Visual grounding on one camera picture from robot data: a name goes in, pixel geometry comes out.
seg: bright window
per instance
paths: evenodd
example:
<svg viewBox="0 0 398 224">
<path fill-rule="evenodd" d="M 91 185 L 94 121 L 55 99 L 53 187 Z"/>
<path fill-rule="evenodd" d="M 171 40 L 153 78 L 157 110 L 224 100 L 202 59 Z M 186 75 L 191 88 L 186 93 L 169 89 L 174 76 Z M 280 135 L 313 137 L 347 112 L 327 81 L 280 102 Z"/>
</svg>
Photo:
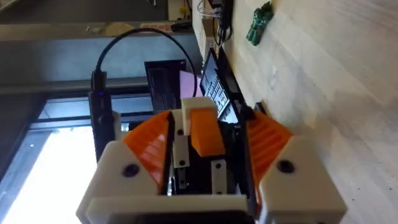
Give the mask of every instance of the bright window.
<svg viewBox="0 0 398 224">
<path fill-rule="evenodd" d="M 80 223 L 75 212 L 95 169 L 91 127 L 54 131 L 3 224 Z"/>
</svg>

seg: black connector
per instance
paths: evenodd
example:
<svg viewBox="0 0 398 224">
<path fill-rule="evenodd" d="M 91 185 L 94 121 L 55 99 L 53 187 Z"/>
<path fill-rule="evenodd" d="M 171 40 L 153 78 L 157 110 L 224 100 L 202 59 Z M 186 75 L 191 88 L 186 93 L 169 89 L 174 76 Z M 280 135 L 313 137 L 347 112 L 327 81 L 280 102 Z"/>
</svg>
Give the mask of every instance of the black connector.
<svg viewBox="0 0 398 224">
<path fill-rule="evenodd" d="M 91 75 L 91 91 L 88 94 L 91 125 L 93 127 L 95 153 L 100 159 L 105 146 L 115 140 L 111 94 L 106 89 L 106 72 L 94 71 Z"/>
</svg>

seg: black screw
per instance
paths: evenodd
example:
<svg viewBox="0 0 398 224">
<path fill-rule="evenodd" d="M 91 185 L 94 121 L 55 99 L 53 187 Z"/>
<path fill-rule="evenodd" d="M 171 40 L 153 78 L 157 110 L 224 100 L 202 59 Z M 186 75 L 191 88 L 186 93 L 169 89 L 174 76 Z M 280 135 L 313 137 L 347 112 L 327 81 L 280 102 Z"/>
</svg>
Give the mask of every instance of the black screw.
<svg viewBox="0 0 398 224">
<path fill-rule="evenodd" d="M 292 174 L 294 173 L 295 167 L 292 162 L 284 159 L 278 162 L 278 169 L 285 174 Z"/>
<path fill-rule="evenodd" d="M 139 173 L 139 166 L 136 164 L 129 164 L 123 170 L 123 176 L 125 177 L 135 177 Z"/>
</svg>

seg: white bracket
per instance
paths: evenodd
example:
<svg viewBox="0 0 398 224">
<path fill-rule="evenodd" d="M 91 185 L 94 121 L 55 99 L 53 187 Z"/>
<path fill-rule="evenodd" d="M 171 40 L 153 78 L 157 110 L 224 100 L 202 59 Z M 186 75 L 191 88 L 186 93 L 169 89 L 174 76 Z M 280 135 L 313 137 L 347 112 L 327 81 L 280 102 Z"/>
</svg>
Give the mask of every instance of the white bracket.
<svg viewBox="0 0 398 224">
<path fill-rule="evenodd" d="M 188 137 L 183 134 L 182 110 L 173 110 L 175 122 L 173 142 L 174 168 L 189 167 Z"/>
<path fill-rule="evenodd" d="M 213 194 L 227 194 L 226 162 L 224 159 L 211 161 L 211 191 Z"/>
</svg>

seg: pink object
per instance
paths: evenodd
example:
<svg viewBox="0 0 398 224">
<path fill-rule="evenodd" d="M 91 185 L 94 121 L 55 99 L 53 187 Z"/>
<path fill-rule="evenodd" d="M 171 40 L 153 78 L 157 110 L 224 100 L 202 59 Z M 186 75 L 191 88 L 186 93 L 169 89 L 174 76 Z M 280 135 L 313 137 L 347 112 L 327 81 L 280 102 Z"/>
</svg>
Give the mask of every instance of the pink object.
<svg viewBox="0 0 398 224">
<path fill-rule="evenodd" d="M 200 78 L 198 79 L 198 91 L 196 96 L 203 96 L 200 90 Z M 191 98 L 193 94 L 193 74 L 180 71 L 180 96 L 183 98 Z"/>
</svg>

